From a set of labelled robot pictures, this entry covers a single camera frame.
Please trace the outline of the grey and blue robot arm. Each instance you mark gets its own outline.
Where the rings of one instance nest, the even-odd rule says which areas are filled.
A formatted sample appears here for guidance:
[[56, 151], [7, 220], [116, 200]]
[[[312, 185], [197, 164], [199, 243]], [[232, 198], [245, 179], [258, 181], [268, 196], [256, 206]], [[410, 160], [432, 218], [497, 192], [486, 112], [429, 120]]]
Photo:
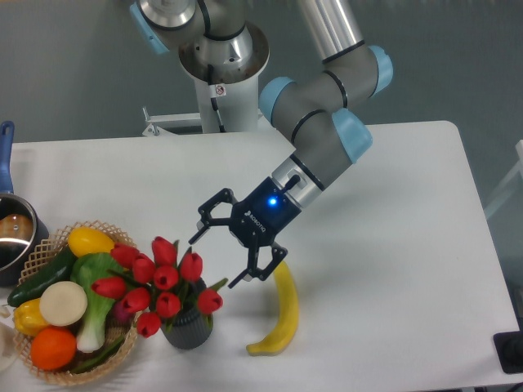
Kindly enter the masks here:
[[279, 77], [259, 87], [269, 59], [264, 33], [242, 1], [135, 1], [131, 15], [157, 53], [176, 51], [192, 77], [203, 131], [251, 131], [260, 117], [294, 147], [251, 194], [223, 189], [199, 209], [199, 232], [225, 226], [248, 250], [240, 279], [270, 276], [286, 257], [277, 234], [368, 150], [373, 138], [352, 113], [386, 88], [391, 59], [366, 44], [346, 1], [300, 1], [324, 66], [307, 83]]

